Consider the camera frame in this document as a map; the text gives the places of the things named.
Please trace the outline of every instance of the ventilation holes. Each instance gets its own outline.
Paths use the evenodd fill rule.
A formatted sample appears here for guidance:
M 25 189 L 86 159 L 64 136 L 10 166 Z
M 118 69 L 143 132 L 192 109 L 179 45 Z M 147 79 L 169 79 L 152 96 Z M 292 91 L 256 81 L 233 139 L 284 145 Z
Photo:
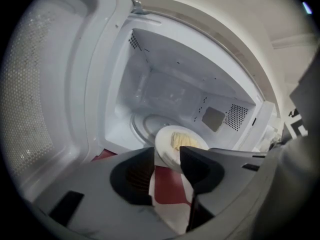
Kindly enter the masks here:
M 130 45 L 132 46 L 133 49 L 139 48 L 139 50 L 142 52 L 140 44 L 138 43 L 134 33 L 131 34 L 131 38 L 128 41 L 129 41 L 129 43 L 130 43 Z
M 249 110 L 245 107 L 232 104 L 223 122 L 227 126 L 230 126 L 232 129 L 234 129 L 235 131 L 238 131 L 248 111 Z
M 13 178 L 54 148 L 42 111 L 40 74 L 56 15 L 41 8 L 37 3 L 20 19 L 1 67 L 1 145 Z
M 207 97 L 204 97 L 204 98 L 203 98 L 203 103 L 206 103 L 206 100 L 207 100 Z M 202 110 L 202 106 L 199 107 L 199 110 L 198 110 L 198 113 L 199 113 L 199 114 L 200 114 L 201 110 Z

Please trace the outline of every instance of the door hinge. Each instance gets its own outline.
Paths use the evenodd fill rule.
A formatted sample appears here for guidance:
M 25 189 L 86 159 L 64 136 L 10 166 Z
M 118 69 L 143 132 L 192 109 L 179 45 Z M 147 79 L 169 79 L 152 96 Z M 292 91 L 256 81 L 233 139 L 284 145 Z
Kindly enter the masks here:
M 138 1 L 138 0 L 135 0 L 134 3 L 133 3 L 134 7 L 131 11 L 131 13 L 133 14 L 142 14 L 142 15 L 147 15 L 149 14 L 149 12 L 145 11 L 143 8 L 142 8 L 142 5 L 141 5 L 141 2 Z

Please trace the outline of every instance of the white plate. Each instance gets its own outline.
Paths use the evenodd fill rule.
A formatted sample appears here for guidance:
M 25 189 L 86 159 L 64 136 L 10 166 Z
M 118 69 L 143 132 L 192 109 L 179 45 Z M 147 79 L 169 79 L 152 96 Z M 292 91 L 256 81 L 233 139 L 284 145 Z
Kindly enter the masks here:
M 209 147 L 203 138 L 188 128 L 178 125 L 169 125 L 159 130 L 155 136 L 156 152 L 169 168 L 182 173 L 180 168 L 180 152 L 171 146 L 171 136 L 174 132 L 188 134 L 198 142 L 200 149 L 208 150 Z

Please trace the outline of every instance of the food on plate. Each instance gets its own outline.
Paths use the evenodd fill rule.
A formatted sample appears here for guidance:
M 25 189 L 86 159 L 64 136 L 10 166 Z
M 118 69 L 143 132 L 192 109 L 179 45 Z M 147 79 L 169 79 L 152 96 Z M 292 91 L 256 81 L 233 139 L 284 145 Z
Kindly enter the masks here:
M 171 147 L 179 151 L 181 146 L 200 148 L 196 139 L 190 137 L 187 133 L 175 131 L 171 135 Z

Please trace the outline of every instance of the gray surface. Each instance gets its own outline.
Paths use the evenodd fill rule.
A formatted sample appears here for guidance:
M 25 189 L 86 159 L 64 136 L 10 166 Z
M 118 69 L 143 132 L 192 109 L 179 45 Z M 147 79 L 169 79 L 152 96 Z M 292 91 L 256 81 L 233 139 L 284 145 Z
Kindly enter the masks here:
M 320 133 L 319 68 L 320 49 L 318 49 L 308 70 L 300 79 L 298 87 L 290 95 L 309 135 Z
M 261 239 L 296 216 L 319 180 L 319 154 L 316 135 L 290 140 L 281 149 L 274 181 L 256 218 L 254 239 Z
M 99 239 L 162 240 L 175 237 L 152 206 L 131 205 L 114 192 L 110 173 L 115 165 L 140 154 L 140 150 L 84 164 L 49 186 L 34 202 L 49 213 L 68 191 L 84 194 L 68 228 Z
M 216 132 L 222 125 L 224 119 L 224 113 L 209 106 L 202 117 L 202 122 L 204 122 L 212 131 Z
M 237 153 L 237 151 L 225 150 L 225 152 L 228 151 L 232 154 Z M 224 168 L 224 177 L 219 185 L 210 193 L 198 195 L 200 203 L 215 216 L 228 207 L 255 176 L 255 171 L 242 168 L 242 166 L 245 164 L 260 166 L 264 161 L 263 158 L 221 154 L 216 151 L 204 150 L 201 155 L 220 163 Z
M 178 240 L 250 239 L 253 222 L 273 181 L 280 148 L 272 149 L 249 184 L 214 219 L 177 238 Z
M 252 158 L 252 156 L 266 156 L 268 154 L 267 152 L 248 152 L 248 151 L 228 150 L 223 148 L 210 148 L 209 150 L 219 154 L 233 155 L 237 157 L 246 157 L 246 158 Z
M 282 131 L 282 137 L 281 137 L 281 142 L 283 144 L 287 143 L 289 140 L 292 139 L 292 136 L 288 130 L 288 127 L 286 124 L 283 125 L 283 131 Z

